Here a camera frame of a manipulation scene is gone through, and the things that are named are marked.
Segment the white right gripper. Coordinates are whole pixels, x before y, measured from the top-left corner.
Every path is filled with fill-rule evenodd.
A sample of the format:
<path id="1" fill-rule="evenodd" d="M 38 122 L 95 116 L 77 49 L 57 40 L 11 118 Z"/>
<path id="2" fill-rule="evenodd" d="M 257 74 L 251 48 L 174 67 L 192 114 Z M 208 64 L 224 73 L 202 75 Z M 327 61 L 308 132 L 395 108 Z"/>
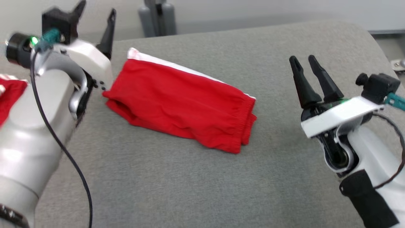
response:
<path id="1" fill-rule="evenodd" d="M 343 93 L 335 84 L 327 71 L 320 65 L 314 55 L 308 57 L 311 69 L 318 78 L 320 87 L 324 94 L 324 102 L 336 102 L 344 98 Z M 305 78 L 303 68 L 296 56 L 289 58 L 289 63 L 293 72 L 293 79 L 302 109 L 308 109 L 322 101 L 307 79 Z M 309 118 L 301 123 L 301 127 L 308 138 L 314 137 L 336 128 L 344 123 L 353 121 L 356 118 L 365 116 L 367 113 L 384 108 L 385 105 L 379 105 L 364 97 L 353 97 L 346 102 L 341 103 L 334 108 L 323 112 L 313 118 Z"/>

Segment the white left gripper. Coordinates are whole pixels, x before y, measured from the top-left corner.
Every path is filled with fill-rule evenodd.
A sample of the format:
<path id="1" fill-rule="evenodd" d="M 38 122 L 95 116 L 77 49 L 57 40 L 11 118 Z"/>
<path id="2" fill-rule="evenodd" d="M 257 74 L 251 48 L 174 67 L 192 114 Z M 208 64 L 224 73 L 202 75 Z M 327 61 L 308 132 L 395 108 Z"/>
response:
<path id="1" fill-rule="evenodd" d="M 80 19 L 86 6 L 86 0 L 80 0 L 72 15 Z M 103 82 L 109 90 L 113 83 L 111 56 L 115 34 L 116 9 L 111 9 L 107 18 L 107 27 L 99 44 L 75 40 L 70 45 L 55 44 L 52 49 L 38 53 L 35 58 L 35 71 L 42 75 L 47 70 L 58 69 L 66 72 L 74 82 L 84 85 L 85 73 L 92 79 Z"/>

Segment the red white jersey shirt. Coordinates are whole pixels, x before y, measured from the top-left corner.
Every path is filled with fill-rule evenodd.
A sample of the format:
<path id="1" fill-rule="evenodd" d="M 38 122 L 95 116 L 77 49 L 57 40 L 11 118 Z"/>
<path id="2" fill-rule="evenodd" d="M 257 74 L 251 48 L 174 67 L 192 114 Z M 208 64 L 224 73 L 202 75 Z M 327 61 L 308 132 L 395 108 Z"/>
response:
<path id="1" fill-rule="evenodd" d="M 0 74 L 0 127 L 6 121 L 14 103 L 24 93 L 27 80 L 20 80 L 13 75 Z"/>

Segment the red shorts with white stripe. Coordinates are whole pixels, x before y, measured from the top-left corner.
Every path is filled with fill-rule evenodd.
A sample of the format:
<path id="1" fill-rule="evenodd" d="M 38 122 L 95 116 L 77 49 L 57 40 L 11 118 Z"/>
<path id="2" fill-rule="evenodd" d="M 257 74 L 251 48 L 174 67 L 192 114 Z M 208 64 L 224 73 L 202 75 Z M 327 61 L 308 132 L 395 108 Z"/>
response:
<path id="1" fill-rule="evenodd" d="M 130 125 L 239 154 L 248 145 L 256 98 L 221 80 L 130 48 L 106 106 Z"/>

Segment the grey metal post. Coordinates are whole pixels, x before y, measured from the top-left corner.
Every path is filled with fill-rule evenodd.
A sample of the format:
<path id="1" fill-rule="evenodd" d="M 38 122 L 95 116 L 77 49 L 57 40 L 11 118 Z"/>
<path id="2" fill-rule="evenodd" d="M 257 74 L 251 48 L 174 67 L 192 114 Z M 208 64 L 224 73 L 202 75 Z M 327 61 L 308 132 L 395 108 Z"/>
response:
<path id="1" fill-rule="evenodd" d="M 138 15 L 144 37 L 177 35 L 174 5 L 167 0 L 143 0 Z"/>

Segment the grey metal frame with casters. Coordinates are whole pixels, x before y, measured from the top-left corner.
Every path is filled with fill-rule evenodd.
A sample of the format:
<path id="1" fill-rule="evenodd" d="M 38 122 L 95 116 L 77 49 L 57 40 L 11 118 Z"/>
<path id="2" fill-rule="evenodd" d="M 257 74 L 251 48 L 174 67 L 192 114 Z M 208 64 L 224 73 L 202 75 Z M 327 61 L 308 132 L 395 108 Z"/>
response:
<path id="1" fill-rule="evenodd" d="M 390 64 L 397 75 L 405 75 L 405 58 L 392 60 Z"/>

